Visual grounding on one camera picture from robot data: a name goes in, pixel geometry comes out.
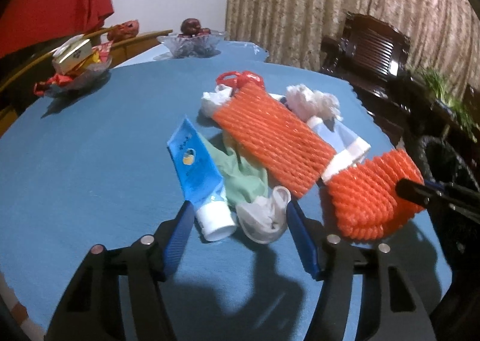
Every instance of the tube cap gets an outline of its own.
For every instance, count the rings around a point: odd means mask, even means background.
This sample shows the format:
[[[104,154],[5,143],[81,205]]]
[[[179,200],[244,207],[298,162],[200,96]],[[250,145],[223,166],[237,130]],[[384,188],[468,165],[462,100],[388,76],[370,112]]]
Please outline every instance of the tube cap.
[[[209,241],[221,240],[233,234],[237,225],[224,201],[210,202],[197,210],[196,218],[203,237]]]

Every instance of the green plant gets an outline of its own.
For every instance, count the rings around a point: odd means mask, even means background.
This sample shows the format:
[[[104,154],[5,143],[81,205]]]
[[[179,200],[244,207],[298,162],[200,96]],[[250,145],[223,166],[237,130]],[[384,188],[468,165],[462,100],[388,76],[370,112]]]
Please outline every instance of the green plant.
[[[448,78],[432,67],[420,67],[415,72],[423,78],[435,98],[451,109],[460,128],[476,143],[477,138],[473,134],[473,129],[480,130],[480,127],[467,111],[465,104],[448,92]]]

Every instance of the orange foam net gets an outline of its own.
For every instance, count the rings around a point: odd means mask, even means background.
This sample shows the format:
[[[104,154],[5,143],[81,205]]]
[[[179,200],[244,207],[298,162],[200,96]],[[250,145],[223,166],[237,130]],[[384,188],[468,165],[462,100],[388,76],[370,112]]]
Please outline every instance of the orange foam net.
[[[423,208],[397,196],[395,185],[402,178],[423,184],[405,150],[386,152],[333,176],[327,186],[340,231],[352,239],[373,240],[413,218]]]
[[[332,146],[253,83],[237,92],[213,119],[298,198],[335,155]]]

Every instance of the red scissors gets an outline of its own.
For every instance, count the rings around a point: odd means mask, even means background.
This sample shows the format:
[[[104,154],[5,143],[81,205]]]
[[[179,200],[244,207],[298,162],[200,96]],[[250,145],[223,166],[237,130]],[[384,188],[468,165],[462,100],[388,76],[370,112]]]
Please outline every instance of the red scissors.
[[[265,89],[263,77],[252,73],[251,71],[243,71],[242,73],[239,73],[238,71],[229,71],[227,73],[220,74],[217,77],[217,85],[224,84],[234,89],[241,89],[249,82],[253,82],[255,85]]]

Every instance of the silver screw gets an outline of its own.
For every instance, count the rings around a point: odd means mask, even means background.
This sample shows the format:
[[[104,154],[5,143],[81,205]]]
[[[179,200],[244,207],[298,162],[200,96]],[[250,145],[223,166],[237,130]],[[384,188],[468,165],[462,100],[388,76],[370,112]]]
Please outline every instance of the silver screw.
[[[388,253],[390,251],[390,247],[386,243],[381,243],[378,245],[378,250],[380,250],[382,253]]]
[[[330,235],[327,236],[327,240],[328,240],[328,242],[336,245],[337,243],[340,242],[340,237],[336,234],[330,234]]]
[[[144,245],[151,245],[154,240],[155,238],[153,237],[153,235],[144,235],[140,238],[140,242]]]
[[[103,246],[102,245],[94,245],[90,249],[90,253],[93,254],[93,255],[99,255],[102,252],[103,252]]]

